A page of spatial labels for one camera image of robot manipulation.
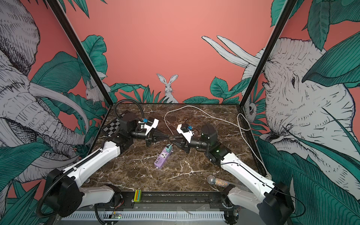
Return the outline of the teal charger plug adapter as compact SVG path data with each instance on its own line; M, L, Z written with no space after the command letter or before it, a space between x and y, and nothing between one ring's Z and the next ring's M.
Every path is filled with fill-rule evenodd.
M165 147L165 151L166 151L167 153L172 152L172 149L173 149L173 145L172 145L172 144L167 144L166 147Z

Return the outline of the purple power strip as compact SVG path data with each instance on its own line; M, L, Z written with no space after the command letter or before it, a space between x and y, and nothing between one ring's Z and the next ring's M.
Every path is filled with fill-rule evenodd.
M171 155L172 150L163 149L162 152L158 155L157 159L154 162L154 165L157 169L161 169L169 156Z

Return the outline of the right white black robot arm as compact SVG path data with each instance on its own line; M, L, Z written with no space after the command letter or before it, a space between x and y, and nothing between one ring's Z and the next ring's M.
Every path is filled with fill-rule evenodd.
M171 137L171 143L186 153L192 148L203 150L212 164L231 173L249 189L245 192L235 185L227 187L223 194L231 205L258 214L267 225L284 225L292 217L295 197L290 194L290 188L260 175L242 162L218 140L218 132L211 124L202 126L200 136L194 136L193 128L186 123L178 125L176 130L178 134Z

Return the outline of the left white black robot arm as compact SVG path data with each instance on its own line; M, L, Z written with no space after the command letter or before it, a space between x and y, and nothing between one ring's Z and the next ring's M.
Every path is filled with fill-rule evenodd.
M84 206L109 202L116 192L115 188L86 189L82 185L98 169L128 150L135 139L144 140L146 146L168 139L169 135L159 130L158 124L158 119L139 119L128 110L110 121L103 128L107 137L96 151L72 166L63 170L54 169L48 174L36 215L47 218L58 214L64 218Z

